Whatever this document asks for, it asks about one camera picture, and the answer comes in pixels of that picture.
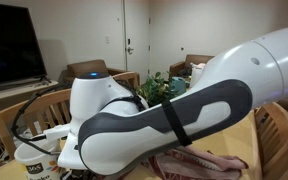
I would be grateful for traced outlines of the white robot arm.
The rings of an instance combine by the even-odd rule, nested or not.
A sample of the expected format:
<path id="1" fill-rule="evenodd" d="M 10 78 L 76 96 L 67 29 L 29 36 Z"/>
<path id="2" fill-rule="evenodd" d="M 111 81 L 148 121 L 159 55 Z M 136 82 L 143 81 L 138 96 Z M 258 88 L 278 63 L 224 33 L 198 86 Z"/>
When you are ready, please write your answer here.
<path id="1" fill-rule="evenodd" d="M 142 160 L 226 129 L 250 110 L 288 98 L 288 28 L 224 51 L 187 92 L 148 109 L 106 73 L 73 82 L 72 120 L 45 132 L 65 138 L 61 167 L 116 175 Z"/>

